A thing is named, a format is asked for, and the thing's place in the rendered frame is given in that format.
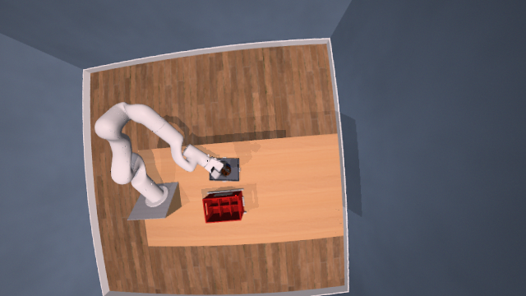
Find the brown bottle with blue label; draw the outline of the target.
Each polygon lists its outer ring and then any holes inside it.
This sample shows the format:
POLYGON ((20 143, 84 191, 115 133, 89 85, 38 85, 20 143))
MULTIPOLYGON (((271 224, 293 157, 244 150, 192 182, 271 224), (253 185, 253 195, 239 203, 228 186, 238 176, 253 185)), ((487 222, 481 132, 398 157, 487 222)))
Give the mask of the brown bottle with blue label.
MULTIPOLYGON (((231 173, 231 166, 230 166, 230 164, 227 164, 227 163, 226 163, 226 168, 229 169, 229 171, 230 171, 230 173, 231 173)), ((227 171, 225 171, 224 169, 221 169, 221 173, 223 173, 225 176, 230 175, 230 173, 227 172, 227 171)))

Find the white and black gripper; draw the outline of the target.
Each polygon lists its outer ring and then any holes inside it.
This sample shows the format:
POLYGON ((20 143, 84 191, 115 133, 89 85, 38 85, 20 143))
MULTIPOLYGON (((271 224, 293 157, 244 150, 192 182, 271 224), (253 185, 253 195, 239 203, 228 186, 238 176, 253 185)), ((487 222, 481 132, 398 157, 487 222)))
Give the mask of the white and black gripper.
MULTIPOLYGON (((211 169, 212 169, 213 166, 218 171, 220 171, 221 169, 225 169, 225 171, 230 173, 229 169, 226 168, 226 162, 225 161, 218 160, 218 159, 216 159, 216 158, 211 156, 209 163, 204 168, 211 173, 211 169)), ((227 178, 227 176, 225 176, 223 173, 221 173, 220 176, 223 176, 223 177, 227 178)))

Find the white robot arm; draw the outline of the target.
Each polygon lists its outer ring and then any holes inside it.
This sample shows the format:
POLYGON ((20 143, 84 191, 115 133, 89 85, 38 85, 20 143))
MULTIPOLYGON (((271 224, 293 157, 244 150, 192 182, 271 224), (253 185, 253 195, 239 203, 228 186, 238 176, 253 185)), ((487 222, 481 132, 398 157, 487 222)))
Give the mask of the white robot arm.
POLYGON ((132 152, 130 137, 122 133, 123 127, 130 120, 143 124, 169 143, 174 162, 188 172, 192 172, 197 164, 205 167, 210 161, 210 155, 191 144, 182 152, 183 135, 145 104, 121 102, 104 113, 95 123, 95 132, 99 137, 108 140, 111 146, 113 181, 118 184, 131 182, 131 185, 146 197, 147 206, 158 206, 167 198, 168 189, 158 186, 147 175, 144 160, 132 152))

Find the red plastic crate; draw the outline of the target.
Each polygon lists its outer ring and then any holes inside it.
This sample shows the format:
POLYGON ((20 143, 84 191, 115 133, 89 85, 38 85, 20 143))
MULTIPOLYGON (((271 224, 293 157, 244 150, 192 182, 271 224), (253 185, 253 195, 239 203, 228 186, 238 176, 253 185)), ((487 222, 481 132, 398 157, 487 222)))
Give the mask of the red plastic crate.
POLYGON ((242 191, 240 191, 240 193, 237 194, 236 192, 210 193, 208 196, 203 198, 202 201, 206 223, 242 220, 240 212, 241 208, 242 213, 244 213, 244 206, 242 203, 242 191), (219 204, 216 204, 218 202, 219 204), (205 204, 207 208, 207 214, 205 204))

